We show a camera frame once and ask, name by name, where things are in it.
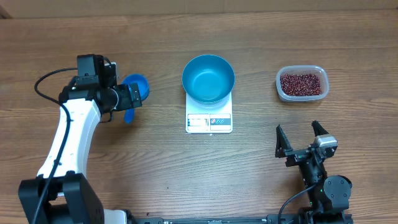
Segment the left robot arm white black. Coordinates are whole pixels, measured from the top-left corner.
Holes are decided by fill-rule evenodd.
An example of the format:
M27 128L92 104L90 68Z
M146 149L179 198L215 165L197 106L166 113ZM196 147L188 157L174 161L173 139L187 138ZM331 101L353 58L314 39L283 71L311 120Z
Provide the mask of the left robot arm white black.
M19 200L29 223L135 223L129 210L103 207L86 179L86 167L102 116L123 111L130 123L149 96L149 84L142 75L118 84L117 63L102 55L76 60L77 75L55 100L60 119L52 147L36 178L20 183Z

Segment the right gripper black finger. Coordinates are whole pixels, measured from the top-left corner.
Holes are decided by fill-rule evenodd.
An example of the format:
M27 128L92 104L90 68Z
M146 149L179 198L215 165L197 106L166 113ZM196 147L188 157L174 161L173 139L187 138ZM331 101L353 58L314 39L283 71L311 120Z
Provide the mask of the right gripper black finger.
M316 120L312 122L312 128L313 128L315 137L328 134L328 131L326 131L323 128L323 126Z
M280 125L276 127L276 137L277 142L275 147L275 157L286 157L286 153L293 151L293 148L291 147L289 140L287 139L287 136Z

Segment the white digital kitchen scale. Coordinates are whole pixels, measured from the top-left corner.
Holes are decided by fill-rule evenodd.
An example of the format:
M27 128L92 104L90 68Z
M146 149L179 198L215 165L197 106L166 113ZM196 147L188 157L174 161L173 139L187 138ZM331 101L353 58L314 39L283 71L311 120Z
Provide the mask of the white digital kitchen scale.
M233 131L232 93L206 105L186 95L185 130L190 134L228 134Z

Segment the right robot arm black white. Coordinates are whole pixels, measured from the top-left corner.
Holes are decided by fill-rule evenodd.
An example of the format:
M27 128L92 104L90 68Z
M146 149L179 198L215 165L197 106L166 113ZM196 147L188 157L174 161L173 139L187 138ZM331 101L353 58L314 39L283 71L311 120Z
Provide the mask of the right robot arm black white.
M276 127L275 157L286 158L287 167L299 167L305 189L285 201L277 215L268 215L267 219L275 218L276 223L353 223L352 216L345 214L352 182L342 175L327 176L323 165L334 156L338 141L318 121L312 122L312 128L314 142L305 149L295 150L283 129ZM296 214L284 215L284 208L303 194L308 194L310 206L300 208Z

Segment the blue plastic measuring scoop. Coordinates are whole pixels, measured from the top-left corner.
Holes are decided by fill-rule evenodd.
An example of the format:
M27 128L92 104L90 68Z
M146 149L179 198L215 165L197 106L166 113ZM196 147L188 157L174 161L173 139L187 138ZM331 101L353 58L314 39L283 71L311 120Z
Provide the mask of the blue plastic measuring scoop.
M132 84L132 83L137 84L141 101L144 101L149 96L149 92L150 92L149 83L148 83L146 77L141 74L135 73L135 74L128 75L122 82L122 84L128 84L128 85ZM126 110L126 112L124 114L125 123L129 124L129 123L133 122L134 113L135 113L134 108Z

